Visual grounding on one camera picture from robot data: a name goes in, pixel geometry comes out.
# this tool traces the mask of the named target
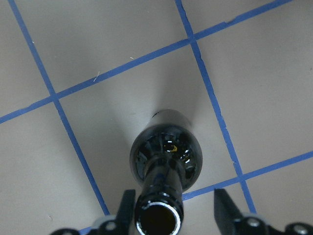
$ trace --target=blue painter's tape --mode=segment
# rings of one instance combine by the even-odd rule
[[[25,38],[25,40],[27,42],[29,50],[30,50],[30,52],[32,53],[32,55],[34,57],[34,60],[35,60],[35,62],[37,64],[37,67],[38,67],[38,69],[39,69],[39,71],[41,73],[41,76],[42,76],[42,78],[43,78],[43,80],[45,82],[45,85],[46,85],[50,95],[52,96],[53,94],[55,94],[55,92],[54,92],[54,89],[52,87],[51,81],[50,81],[50,79],[48,77],[48,74],[47,74],[47,72],[45,70],[45,67],[44,67],[44,65],[43,65],[43,63],[42,63],[42,61],[41,61],[41,59],[39,57],[39,54],[38,54],[37,49],[36,49],[36,47],[35,47],[35,45],[33,43],[33,40],[30,37],[30,34],[29,34],[28,29],[27,29],[27,27],[26,27],[26,25],[24,23],[24,20],[23,20],[21,14],[19,12],[19,9],[16,6],[14,0],[8,0],[8,2],[10,4],[11,8],[12,8],[13,14],[14,14],[14,16],[15,16],[15,18],[16,18],[19,26],[20,26],[20,29],[21,29],[21,31],[22,31],[22,33],[24,35],[24,38]]]
[[[177,49],[179,49],[181,47],[184,47],[184,46],[186,46],[188,44],[189,44],[189,41],[187,39],[184,39],[184,40],[178,41],[176,43],[170,44],[170,45],[168,45],[166,47],[163,47],[163,48],[161,48],[159,50],[153,51],[153,52],[151,52],[151,53],[149,53],[147,55],[141,56],[141,57],[139,57],[137,59],[134,59],[134,60],[132,60],[132,61],[126,63],[126,64],[123,64],[123,65],[121,65],[121,66],[119,66],[119,67],[117,67],[115,69],[112,69],[112,70],[110,70],[108,72],[105,72],[105,73],[97,76],[97,78],[93,77],[93,78],[91,78],[91,79],[89,79],[87,81],[84,81],[84,82],[79,83],[79,84],[77,84],[77,85],[75,85],[73,87],[70,87],[70,88],[68,88],[66,90],[63,90],[63,91],[61,91],[61,92],[59,92],[57,94],[58,98],[63,98],[65,96],[69,95],[69,94],[72,94],[72,93],[80,91],[80,90],[82,90],[84,88],[90,87],[90,86],[92,86],[92,85],[94,85],[96,83],[99,83],[99,82],[101,82],[103,80],[106,80],[106,79],[108,79],[110,77],[113,77],[115,75],[118,75],[118,74],[120,74],[122,72],[125,72],[125,71],[131,69],[131,68],[134,68],[134,67],[136,67],[138,65],[146,63],[146,62],[148,62],[150,60],[153,60],[153,59],[155,59],[155,58],[157,58],[159,56],[165,55],[165,54],[167,54],[167,53],[169,53],[171,51],[177,50]]]
[[[232,161],[234,163],[233,165],[234,165],[235,171],[237,173],[237,176],[240,180],[241,188],[243,190],[246,202],[248,204],[250,211],[255,213],[256,209],[255,209],[249,188],[248,188],[245,180],[242,178],[243,172],[242,172],[242,169],[240,167],[239,160],[237,158],[237,154],[235,152],[235,148],[234,148],[233,143],[231,141],[229,132],[226,128],[226,123],[225,123],[224,118],[221,114],[221,109],[220,109],[219,103],[217,101],[217,98],[214,94],[213,86],[212,86],[212,83],[210,81],[208,72],[205,68],[204,61],[201,58],[200,49],[198,47],[197,41],[195,41],[195,39],[194,39],[194,35],[193,34],[191,35],[191,33],[193,32],[191,24],[187,19],[186,12],[182,6],[181,0],[176,0],[175,2],[176,2],[177,9],[179,11],[179,15],[180,15],[181,20],[182,20],[182,23],[184,24],[186,33],[188,35],[188,38],[191,41],[192,51],[194,53],[194,56],[195,56],[195,59],[197,61],[201,76],[203,78],[205,87],[206,87],[208,95],[210,97],[210,100],[211,100],[211,103],[212,103],[212,106],[213,106],[213,109],[215,112],[215,116],[216,116],[217,121],[219,123],[223,138],[224,138],[225,143],[226,143],[226,147],[227,147],[229,155],[230,155],[230,158],[232,159]]]
[[[295,163],[298,163],[298,162],[301,162],[301,161],[304,161],[304,160],[307,160],[310,158],[313,158],[313,151],[299,155],[297,157],[293,157],[293,158],[284,160],[284,161],[279,162],[279,163],[275,163],[275,164],[266,166],[264,168],[252,171],[250,173],[244,174],[243,178],[247,180],[247,179],[250,179],[250,178],[253,178],[253,177],[256,177],[259,175],[263,175],[263,174],[269,173],[271,171],[281,169],[283,167],[286,167],[286,166],[289,166],[289,165],[292,165],[292,164],[295,164]]]
[[[14,119],[14,118],[16,118],[18,116],[21,116],[23,114],[26,114],[26,113],[28,113],[28,112],[30,112],[32,110],[38,109],[39,107],[42,107],[42,106],[44,106],[44,105],[46,105],[48,103],[51,103],[51,102],[52,102],[52,98],[49,96],[47,98],[44,98],[42,100],[39,100],[39,101],[29,105],[26,108],[18,109],[18,110],[14,111],[14,112],[11,112],[11,113],[7,114],[7,115],[4,115],[4,116],[0,117],[0,124],[4,123],[6,121],[9,121],[11,119]]]
[[[220,183],[217,183],[217,184],[205,187],[205,188],[201,188],[201,189],[198,189],[198,190],[195,190],[195,191],[192,191],[192,192],[184,193],[182,195],[182,199],[183,199],[183,201],[185,201],[185,200],[194,198],[196,196],[200,196],[202,194],[211,192],[211,191],[213,191],[216,188],[224,188],[226,186],[230,186],[230,185],[233,185],[233,184],[238,183],[238,182],[239,182],[239,178],[238,177],[232,178],[232,179],[229,179],[229,180],[225,180],[223,182],[220,182]]]
[[[81,229],[79,231],[79,234],[80,235],[86,235],[87,233],[89,233],[90,230],[91,230],[91,227],[87,227],[87,228]]]
[[[58,110],[58,113],[59,113],[59,116],[61,118],[61,121],[62,121],[62,123],[63,123],[63,125],[64,125],[64,127],[65,127],[65,129],[67,131],[69,139],[70,139],[70,141],[73,144],[73,147],[74,147],[74,149],[76,151],[76,154],[77,154],[77,156],[78,156],[78,158],[79,158],[79,160],[80,160],[80,162],[81,162],[81,164],[82,164],[82,166],[83,166],[83,168],[85,170],[85,173],[86,173],[86,175],[87,175],[87,177],[89,179],[89,182],[90,182],[90,184],[92,186],[92,189],[93,189],[93,191],[94,191],[94,193],[95,193],[95,195],[96,195],[96,197],[97,197],[97,199],[99,201],[99,204],[100,204],[104,214],[105,215],[109,215],[110,212],[109,212],[109,210],[107,208],[107,205],[104,202],[104,199],[103,199],[103,197],[101,195],[101,192],[100,192],[100,190],[98,188],[98,185],[97,185],[97,183],[96,183],[96,181],[95,181],[95,179],[94,179],[94,177],[93,177],[93,175],[91,173],[91,170],[90,170],[90,168],[88,166],[88,163],[87,163],[87,161],[86,161],[86,159],[84,157],[84,154],[83,154],[83,152],[82,152],[82,150],[81,150],[81,148],[80,148],[80,146],[78,144],[78,141],[77,141],[77,139],[76,139],[76,137],[74,135],[74,132],[73,132],[73,130],[72,130],[70,124],[69,124],[69,121],[68,121],[68,119],[67,119],[67,117],[65,115],[65,112],[64,112],[61,104],[60,104],[60,101],[57,99],[57,100],[54,101],[54,104],[55,104],[56,109]]]
[[[83,154],[83,152],[82,152],[82,150],[81,150],[81,148],[80,148],[80,146],[78,144],[78,141],[77,141],[77,139],[76,139],[76,137],[75,137],[75,135],[73,133],[73,130],[72,130],[72,128],[71,128],[71,126],[70,126],[70,124],[68,122],[68,119],[67,119],[67,117],[65,115],[65,112],[64,112],[64,110],[63,110],[63,108],[62,108],[62,106],[61,106],[61,104],[60,104],[60,102],[59,102],[59,100],[57,98],[57,95],[56,95],[56,93],[54,91],[54,88],[53,88],[52,83],[51,83],[51,81],[50,81],[50,79],[48,77],[48,74],[46,73],[45,67],[44,67],[44,65],[43,65],[43,63],[42,63],[42,61],[40,59],[40,56],[39,56],[39,54],[38,54],[38,52],[36,50],[36,47],[32,43],[32,39],[31,39],[31,37],[30,37],[30,35],[28,33],[28,30],[27,30],[27,27],[26,27],[26,25],[24,23],[24,20],[23,20],[23,18],[21,16],[21,14],[20,14],[20,12],[19,12],[19,10],[18,10],[14,0],[8,0],[8,2],[10,4],[10,6],[12,8],[12,11],[13,11],[15,17],[16,17],[16,20],[17,20],[17,22],[18,22],[18,24],[19,24],[19,26],[21,28],[21,31],[22,31],[22,33],[23,33],[23,35],[25,37],[25,40],[26,40],[26,42],[28,44],[28,47],[29,47],[29,49],[30,49],[30,51],[31,51],[31,53],[32,53],[32,55],[34,57],[34,60],[35,60],[35,62],[37,64],[37,67],[38,67],[38,69],[39,69],[39,71],[40,71],[40,73],[42,75],[42,78],[43,78],[43,80],[45,82],[45,85],[46,85],[46,87],[47,87],[47,89],[48,89],[48,91],[50,93],[50,97],[51,97],[52,101],[54,102],[54,105],[55,105],[55,107],[56,107],[56,109],[57,109],[57,111],[59,113],[59,116],[60,116],[61,121],[62,121],[62,123],[63,123],[63,125],[65,127],[65,130],[67,131],[67,134],[68,134],[68,136],[69,136],[69,138],[70,138],[70,140],[72,142],[72,145],[73,145],[73,147],[74,147],[74,149],[76,151],[76,154],[77,154],[77,156],[78,156],[78,158],[79,158],[79,160],[80,160],[80,162],[81,162],[81,164],[82,164],[82,166],[83,166],[83,168],[85,170],[85,173],[86,173],[86,175],[87,175],[87,177],[89,179],[89,182],[90,182],[90,184],[92,186],[92,189],[93,189],[94,193],[96,194],[96,197],[97,197],[97,199],[99,201],[99,204],[100,204],[104,214],[108,215],[108,214],[110,214],[110,212],[109,212],[109,210],[107,208],[107,205],[105,204],[105,202],[103,200],[103,197],[102,197],[102,195],[100,193],[98,185],[97,185],[97,183],[96,183],[96,181],[95,181],[95,179],[94,179],[94,177],[93,177],[93,175],[92,175],[92,173],[90,171],[90,168],[89,168],[89,166],[87,164],[87,161],[86,161],[86,159],[84,157],[84,154]]]
[[[185,11],[185,9],[182,6],[181,0],[175,0],[175,4],[176,4],[176,7],[178,9],[178,12],[179,12],[182,24],[184,25],[185,31],[187,33],[187,37],[189,39],[193,38],[194,32],[193,32],[191,24],[190,24],[190,22],[189,22],[189,20],[187,18],[186,11]]]
[[[218,31],[221,31],[223,29],[226,29],[230,26],[233,26],[235,24],[238,24],[242,21],[245,21],[245,20],[248,20],[252,17],[255,17],[257,15],[260,15],[260,14],[263,14],[267,11],[270,11],[274,8],[277,8],[281,5],[284,5],[290,1],[293,1],[293,0],[275,0],[273,2],[270,2],[268,4],[265,4],[263,6],[260,6],[258,8],[255,8],[251,11],[248,11],[248,12],[245,12],[237,17],[235,17],[233,20],[229,21],[229,22],[222,22],[222,23],[219,23],[213,27],[210,27],[208,29],[205,29],[203,31],[200,31],[198,33],[195,34],[195,39],[198,40],[198,39],[201,39],[201,38],[204,38],[206,36],[209,36],[213,33],[216,33]]]

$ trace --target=bottle opening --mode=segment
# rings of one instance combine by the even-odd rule
[[[142,235],[176,235],[180,229],[180,218],[174,208],[154,202],[142,210],[137,228]]]

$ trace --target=black plastic part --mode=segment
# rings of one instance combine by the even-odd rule
[[[135,206],[136,191],[134,189],[124,191],[124,195],[119,206],[116,220],[120,222],[122,232],[128,233],[132,224]]]
[[[177,228],[177,221],[183,221],[182,187],[179,173],[182,167],[175,160],[159,158],[150,167],[142,187],[142,194],[135,207],[134,223],[145,234],[168,235]],[[172,207],[178,214],[173,215],[168,208]]]
[[[134,204],[135,190],[124,191],[115,220],[104,222],[98,229],[97,235],[128,235],[134,215]],[[107,230],[107,225],[112,222],[116,225],[116,228]]]
[[[202,151],[197,139],[187,129],[160,124],[139,134],[131,148],[130,165],[140,185],[144,184],[149,169],[153,168],[160,157],[180,163],[183,191],[195,183],[202,168]]]
[[[75,229],[68,229],[68,228],[65,228],[65,229],[59,229],[57,231],[54,231],[53,233],[51,233],[51,235],[64,235],[64,234],[67,234],[67,235],[79,235],[79,232]]]
[[[89,231],[89,233],[87,235],[97,235],[98,233],[98,230],[97,229],[92,229]]]
[[[305,223],[292,223],[286,226],[285,231],[287,235],[302,235],[301,233],[297,233],[294,229],[295,226],[301,226],[307,230],[305,235],[313,235],[313,227],[310,224]]]
[[[225,189],[214,190],[214,218],[222,235],[236,234],[243,215]]]
[[[258,226],[249,225],[249,219],[253,218],[259,222]],[[239,235],[268,235],[267,225],[260,219],[255,217],[245,217],[237,226],[237,233]]]

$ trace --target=screw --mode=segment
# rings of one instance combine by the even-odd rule
[[[301,234],[301,235],[305,235],[308,234],[308,230],[303,227],[302,225],[295,225],[293,230],[297,233],[297,234]]]
[[[114,229],[116,229],[116,224],[113,221],[110,221],[106,224],[107,231],[112,231]]]
[[[255,218],[249,218],[247,221],[248,225],[251,227],[258,227],[260,225],[260,221]]]

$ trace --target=beige floor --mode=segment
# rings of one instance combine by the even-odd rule
[[[180,234],[219,234],[214,187],[278,229],[313,224],[312,2],[182,4],[193,35],[179,1],[0,2],[3,234],[89,227],[100,194],[116,213],[140,194],[132,143],[167,108],[203,152]]]

